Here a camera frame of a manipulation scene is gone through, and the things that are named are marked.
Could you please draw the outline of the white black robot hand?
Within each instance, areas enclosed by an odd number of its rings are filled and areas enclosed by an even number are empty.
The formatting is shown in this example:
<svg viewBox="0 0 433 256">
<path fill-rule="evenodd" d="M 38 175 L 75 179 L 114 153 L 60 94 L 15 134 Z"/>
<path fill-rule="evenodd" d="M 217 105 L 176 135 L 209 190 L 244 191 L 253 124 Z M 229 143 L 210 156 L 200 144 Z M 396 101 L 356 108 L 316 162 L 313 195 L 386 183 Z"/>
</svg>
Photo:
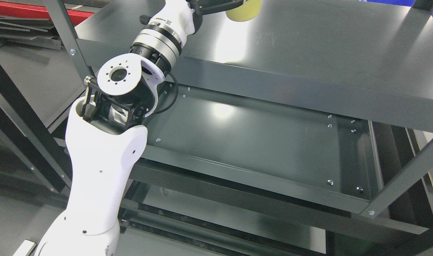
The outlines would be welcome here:
<svg viewBox="0 0 433 256">
<path fill-rule="evenodd" d="M 165 5 L 153 16 L 141 15 L 143 25 L 168 25 L 181 36 L 196 33 L 202 24 L 202 16 L 224 12 L 242 6 L 246 0 L 166 0 Z"/>
</svg>

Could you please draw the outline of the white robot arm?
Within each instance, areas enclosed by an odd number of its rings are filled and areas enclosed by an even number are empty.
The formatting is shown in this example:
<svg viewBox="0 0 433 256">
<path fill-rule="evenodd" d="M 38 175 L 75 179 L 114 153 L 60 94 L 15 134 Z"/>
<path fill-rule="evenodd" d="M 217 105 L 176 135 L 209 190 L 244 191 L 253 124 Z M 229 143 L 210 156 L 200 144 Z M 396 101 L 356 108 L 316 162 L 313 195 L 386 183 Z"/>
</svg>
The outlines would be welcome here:
<svg viewBox="0 0 433 256">
<path fill-rule="evenodd" d="M 69 199 L 36 256 L 114 255 L 126 183 L 147 144 L 143 120 L 157 113 L 157 88 L 194 32 L 155 17 L 128 53 L 86 77 L 86 95 L 73 102 L 65 132 L 73 167 Z"/>
</svg>

